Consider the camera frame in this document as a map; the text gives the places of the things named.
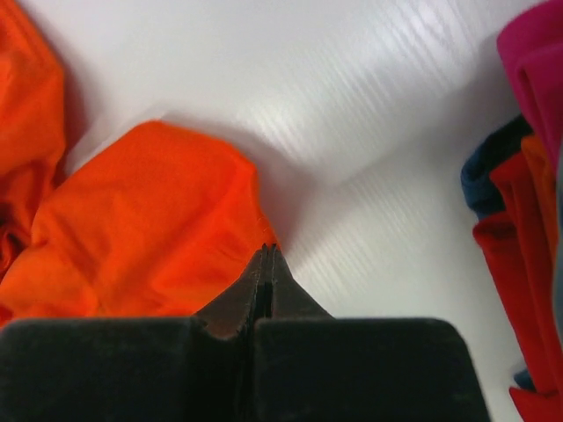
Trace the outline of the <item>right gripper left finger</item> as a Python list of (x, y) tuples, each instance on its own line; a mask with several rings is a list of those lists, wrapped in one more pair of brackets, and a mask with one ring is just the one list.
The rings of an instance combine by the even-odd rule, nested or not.
[(4, 421), (249, 421), (268, 250), (193, 316), (22, 319), (1, 331)]

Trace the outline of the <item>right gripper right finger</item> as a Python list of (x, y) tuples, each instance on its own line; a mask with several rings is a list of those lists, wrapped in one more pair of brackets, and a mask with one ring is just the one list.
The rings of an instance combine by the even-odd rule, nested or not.
[(324, 316), (274, 247), (259, 274), (254, 420), (489, 420), (468, 347), (450, 323)]

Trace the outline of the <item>orange t shirt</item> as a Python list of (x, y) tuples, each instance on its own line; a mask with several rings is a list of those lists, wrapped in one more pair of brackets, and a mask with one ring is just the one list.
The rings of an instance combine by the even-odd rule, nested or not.
[(62, 65), (1, 4), (1, 321), (190, 315), (275, 241), (258, 172), (228, 143), (161, 120), (80, 170)]

